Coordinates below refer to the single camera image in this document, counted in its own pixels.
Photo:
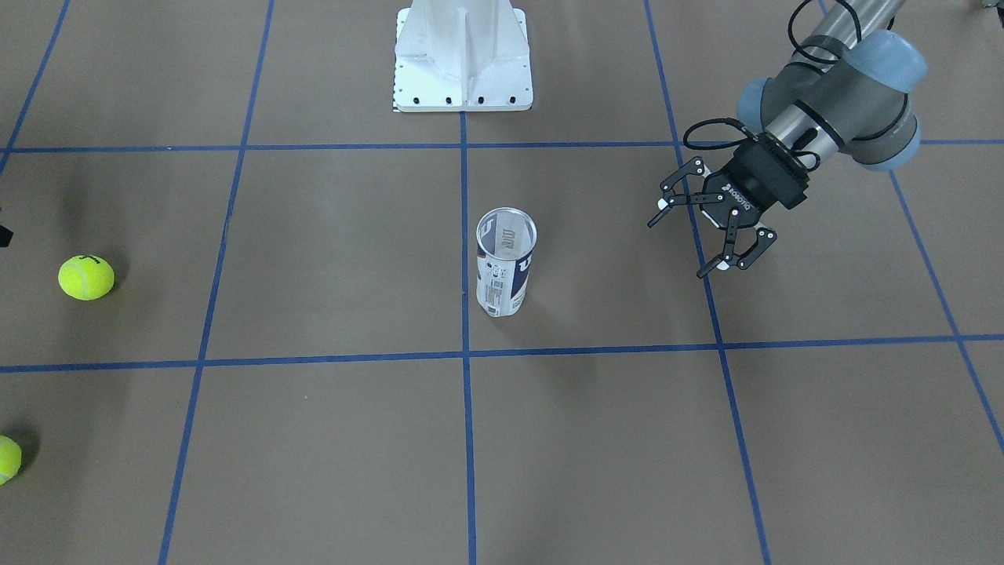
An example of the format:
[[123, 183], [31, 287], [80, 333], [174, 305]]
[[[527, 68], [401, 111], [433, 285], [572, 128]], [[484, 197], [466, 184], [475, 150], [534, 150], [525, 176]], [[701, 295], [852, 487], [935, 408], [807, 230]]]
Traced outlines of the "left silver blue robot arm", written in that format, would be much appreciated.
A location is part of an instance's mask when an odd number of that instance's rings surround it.
[[662, 182], [649, 227], [675, 208], [698, 208], [724, 233], [720, 253], [698, 271], [745, 271], [777, 239], [762, 215], [772, 206], [803, 203], [810, 175], [836, 154], [865, 169], [896, 170], [917, 154], [922, 127], [911, 94], [928, 65], [893, 32], [900, 1], [839, 1], [804, 39], [789, 36], [793, 53], [778, 75], [743, 89], [734, 118], [731, 159], [711, 170], [706, 144]]

